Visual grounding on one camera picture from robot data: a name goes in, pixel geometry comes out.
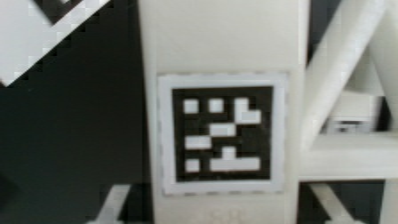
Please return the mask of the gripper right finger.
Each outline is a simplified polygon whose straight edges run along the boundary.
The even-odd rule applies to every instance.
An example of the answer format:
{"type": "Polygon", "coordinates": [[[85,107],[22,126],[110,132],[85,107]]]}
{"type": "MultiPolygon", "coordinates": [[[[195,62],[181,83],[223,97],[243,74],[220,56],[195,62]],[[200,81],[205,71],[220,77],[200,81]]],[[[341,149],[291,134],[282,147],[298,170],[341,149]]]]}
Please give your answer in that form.
{"type": "Polygon", "coordinates": [[[312,183],[309,188],[328,215],[325,224],[365,224],[353,219],[330,186],[325,183],[312,183]]]}

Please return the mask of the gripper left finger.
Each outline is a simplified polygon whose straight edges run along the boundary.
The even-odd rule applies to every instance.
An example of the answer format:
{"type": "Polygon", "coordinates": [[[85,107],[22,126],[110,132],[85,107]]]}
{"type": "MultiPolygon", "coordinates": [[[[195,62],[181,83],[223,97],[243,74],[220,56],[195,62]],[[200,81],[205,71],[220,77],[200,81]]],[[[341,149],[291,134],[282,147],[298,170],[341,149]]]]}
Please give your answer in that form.
{"type": "Polygon", "coordinates": [[[85,224],[124,224],[118,220],[131,186],[115,184],[110,188],[95,219],[85,224]]]}

